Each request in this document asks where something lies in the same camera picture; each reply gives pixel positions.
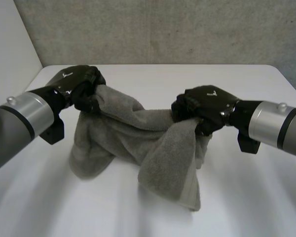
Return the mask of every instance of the gray wall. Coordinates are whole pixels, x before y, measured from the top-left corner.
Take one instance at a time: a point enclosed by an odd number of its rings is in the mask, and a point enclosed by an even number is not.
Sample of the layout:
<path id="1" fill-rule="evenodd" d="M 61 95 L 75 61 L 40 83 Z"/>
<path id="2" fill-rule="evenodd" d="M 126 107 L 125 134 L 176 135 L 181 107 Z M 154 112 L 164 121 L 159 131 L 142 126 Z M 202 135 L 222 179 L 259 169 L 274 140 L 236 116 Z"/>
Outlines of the gray wall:
<path id="1" fill-rule="evenodd" d="M 296 0 L 15 0 L 44 66 L 269 64 L 296 88 Z"/>

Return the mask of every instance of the cloth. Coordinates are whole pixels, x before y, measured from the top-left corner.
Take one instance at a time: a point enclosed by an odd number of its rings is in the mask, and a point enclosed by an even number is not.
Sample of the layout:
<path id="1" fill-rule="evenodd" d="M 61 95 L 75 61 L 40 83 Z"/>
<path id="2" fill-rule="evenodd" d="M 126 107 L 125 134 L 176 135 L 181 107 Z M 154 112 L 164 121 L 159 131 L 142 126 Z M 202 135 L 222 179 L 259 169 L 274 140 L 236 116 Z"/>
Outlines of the cloth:
<path id="1" fill-rule="evenodd" d="M 140 165 L 139 183 L 191 210 L 200 209 L 196 169 L 211 137 L 196 136 L 197 118 L 174 123 L 171 110 L 145 110 L 134 98 L 99 85 L 101 114 L 81 112 L 70 164 L 81 178 L 99 175 L 122 157 Z"/>

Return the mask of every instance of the table surface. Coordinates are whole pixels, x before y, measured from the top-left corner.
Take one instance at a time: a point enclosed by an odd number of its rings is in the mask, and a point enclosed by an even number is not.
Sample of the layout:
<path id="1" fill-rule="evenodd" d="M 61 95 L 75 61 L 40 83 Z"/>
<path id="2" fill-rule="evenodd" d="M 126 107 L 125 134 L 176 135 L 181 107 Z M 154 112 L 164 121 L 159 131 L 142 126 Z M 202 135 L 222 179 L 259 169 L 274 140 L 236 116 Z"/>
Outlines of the table surface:
<path id="1" fill-rule="evenodd" d="M 28 89 L 59 70 L 44 68 Z M 146 109 L 166 109 L 186 88 L 213 84 L 242 99 L 287 102 L 296 91 L 268 65 L 101 65 L 107 84 Z M 296 237 L 296 157 L 262 144 L 241 153 L 237 130 L 215 132 L 197 171 L 201 209 L 163 200 L 138 185 L 139 167 L 119 158 L 81 181 L 68 157 L 79 112 L 61 112 L 65 139 L 41 138 L 0 170 L 0 237 Z"/>

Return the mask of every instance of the white wall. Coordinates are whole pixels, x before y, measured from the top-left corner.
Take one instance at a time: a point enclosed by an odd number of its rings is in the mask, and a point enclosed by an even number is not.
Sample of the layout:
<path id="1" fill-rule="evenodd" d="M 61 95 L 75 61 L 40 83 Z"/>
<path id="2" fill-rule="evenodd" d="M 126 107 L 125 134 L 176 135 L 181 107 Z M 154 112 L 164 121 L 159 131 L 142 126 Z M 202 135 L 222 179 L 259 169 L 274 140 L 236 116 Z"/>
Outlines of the white wall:
<path id="1" fill-rule="evenodd" d="M 13 0 L 0 0 L 0 104 L 24 91 L 41 69 Z"/>

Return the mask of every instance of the small metal knob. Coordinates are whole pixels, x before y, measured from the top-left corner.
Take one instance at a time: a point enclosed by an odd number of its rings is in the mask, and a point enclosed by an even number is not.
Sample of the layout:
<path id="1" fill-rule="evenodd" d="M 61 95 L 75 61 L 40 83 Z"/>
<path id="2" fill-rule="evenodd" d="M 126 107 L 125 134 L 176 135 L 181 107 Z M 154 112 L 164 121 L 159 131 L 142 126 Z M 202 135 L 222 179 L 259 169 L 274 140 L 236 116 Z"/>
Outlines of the small metal knob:
<path id="1" fill-rule="evenodd" d="M 8 102 L 8 104 L 10 105 L 16 105 L 16 99 L 13 96 L 9 96 L 6 101 Z"/>
<path id="2" fill-rule="evenodd" d="M 281 112 L 284 112 L 287 109 L 287 104 L 286 103 L 279 103 L 277 106 L 277 109 Z"/>

